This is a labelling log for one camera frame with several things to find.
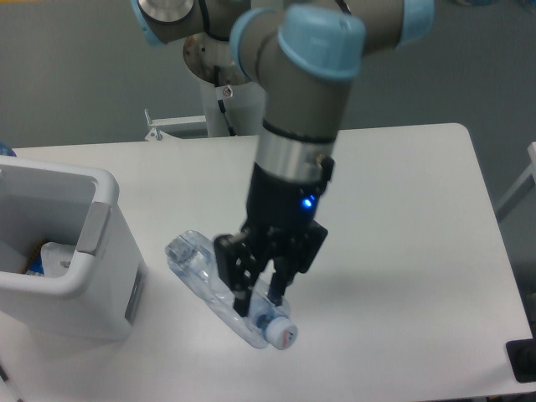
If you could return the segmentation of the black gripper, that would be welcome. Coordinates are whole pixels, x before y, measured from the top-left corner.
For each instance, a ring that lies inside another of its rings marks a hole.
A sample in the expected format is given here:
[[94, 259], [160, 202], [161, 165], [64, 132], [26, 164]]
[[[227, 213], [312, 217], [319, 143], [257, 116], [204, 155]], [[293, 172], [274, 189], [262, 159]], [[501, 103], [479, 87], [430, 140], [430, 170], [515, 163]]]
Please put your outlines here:
[[319, 179], [291, 183], [254, 165], [243, 226], [247, 232], [214, 239], [219, 278], [233, 293], [233, 308], [240, 316], [248, 315], [255, 283], [269, 259], [275, 272], [268, 298], [276, 306], [282, 305], [296, 274], [311, 267], [328, 234], [314, 218], [334, 166], [333, 158], [325, 157], [317, 166]]

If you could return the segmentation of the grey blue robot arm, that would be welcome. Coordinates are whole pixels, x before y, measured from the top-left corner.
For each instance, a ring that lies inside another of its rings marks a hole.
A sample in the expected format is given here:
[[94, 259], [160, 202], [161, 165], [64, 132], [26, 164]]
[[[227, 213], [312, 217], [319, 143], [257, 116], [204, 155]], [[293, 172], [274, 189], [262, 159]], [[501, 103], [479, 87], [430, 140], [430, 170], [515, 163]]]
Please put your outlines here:
[[310, 1], [282, 11], [248, 1], [135, 1], [146, 38], [168, 44], [207, 34], [229, 45], [242, 75], [266, 94], [255, 163], [238, 234], [216, 237], [219, 276], [241, 316], [260, 273], [275, 268], [280, 304], [327, 237], [315, 214], [331, 180], [332, 150], [364, 56], [424, 37], [432, 1]]

